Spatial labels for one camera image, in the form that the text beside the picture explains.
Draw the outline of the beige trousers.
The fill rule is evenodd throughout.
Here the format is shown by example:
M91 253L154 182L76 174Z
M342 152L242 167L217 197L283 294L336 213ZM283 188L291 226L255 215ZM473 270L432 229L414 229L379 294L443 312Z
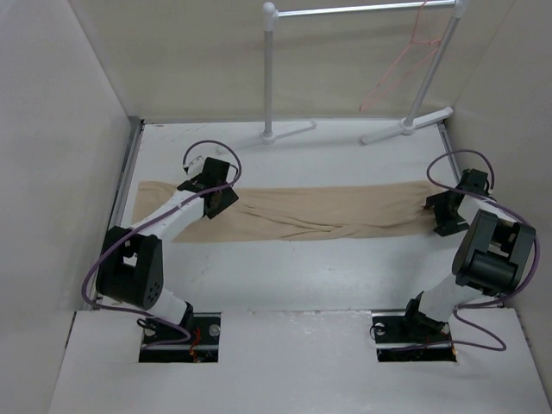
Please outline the beige trousers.
M230 207L180 231L180 243L322 241L427 234L436 226L427 181L389 185L238 188Z

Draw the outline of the pink wire hanger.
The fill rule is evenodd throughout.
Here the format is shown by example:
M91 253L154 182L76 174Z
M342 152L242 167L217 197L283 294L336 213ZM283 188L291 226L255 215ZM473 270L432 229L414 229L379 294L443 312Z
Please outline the pink wire hanger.
M424 65L431 57L433 57L438 48L441 46L442 37L430 38L428 36L420 37L418 29L422 14L427 8L428 1L423 1L417 10L416 20L414 22L410 38L405 48L400 52L396 59L386 69L377 84L363 98L359 105L359 112L366 112L371 109L377 102L382 101L392 91L396 90L401 83L410 77L420 66ZM426 51L418 61L413 63L410 68L399 70L401 65L406 62L406 59L413 57L416 52Z

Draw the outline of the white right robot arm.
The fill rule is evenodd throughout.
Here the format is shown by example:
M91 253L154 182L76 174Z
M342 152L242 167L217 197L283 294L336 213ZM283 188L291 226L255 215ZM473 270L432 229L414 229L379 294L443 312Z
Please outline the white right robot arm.
M426 198L441 237L464 232L451 273L432 289L419 293L400 319L400 331L420 341L441 329L456 306L483 297L513 293L536 241L536 230L492 205L485 172L467 169L454 190Z

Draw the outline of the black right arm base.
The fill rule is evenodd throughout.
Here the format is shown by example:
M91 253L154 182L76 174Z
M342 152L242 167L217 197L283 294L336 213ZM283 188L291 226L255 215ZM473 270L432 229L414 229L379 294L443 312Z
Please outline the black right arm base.
M406 310L372 313L369 335L378 362L456 362L449 323L433 321L417 312L412 299Z

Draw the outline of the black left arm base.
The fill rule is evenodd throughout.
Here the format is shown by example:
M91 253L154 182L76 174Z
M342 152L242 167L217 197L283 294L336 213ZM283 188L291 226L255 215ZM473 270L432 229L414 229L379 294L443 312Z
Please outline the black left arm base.
M153 318L141 318L140 363L217 363L222 330L222 314L185 314L184 330L171 328Z

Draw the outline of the white clothes rack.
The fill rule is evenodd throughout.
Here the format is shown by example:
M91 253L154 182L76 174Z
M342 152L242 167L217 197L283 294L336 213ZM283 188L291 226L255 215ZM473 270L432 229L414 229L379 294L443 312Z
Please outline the white clothes rack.
M374 86L374 88L365 96L365 98L361 102L359 111L362 112L374 106L379 100L383 99L383 97L386 97L392 91L397 89L401 85L401 83L407 79L407 77L409 77L415 70L417 70L426 62L430 63L428 71L423 78L422 84L417 91L417 94L411 104L406 117L397 121L389 128L381 129L374 133L366 133L359 138L360 144L369 145L372 143L385 141L400 135L411 135L416 130L427 127L436 122L440 122L453 114L453 110L450 107L431 112L425 116L419 116L417 113L422 106L422 103L430 89L434 77L436 76L437 69L442 62L443 56L448 49L449 43L451 42L462 17L467 11L468 5L468 1L409 1L399 3L377 3L368 5L283 11L278 10L272 2L264 3L262 6L264 34L263 129L260 132L260 136L258 138L248 138L246 140L239 141L238 143L236 143L235 148L240 150L249 149L261 144L272 145L276 141L283 140L294 135L307 133L317 128L317 123L315 121L291 123L286 122L284 126L279 129L273 126L273 37L277 21L298 17L346 15L354 13L374 14L377 12L391 12L410 9L414 9L417 12L410 39L408 40L405 49L403 49L399 56L393 61L391 66L389 66L383 76L379 79L377 85ZM438 39L423 40L417 36L417 30L422 12L427 9L452 10L452 15L448 21L447 27L445 28L442 36ZM392 75L401 60L414 47L418 46L429 47L431 51L425 57L419 60L401 78L398 78L393 83L389 84L387 80Z

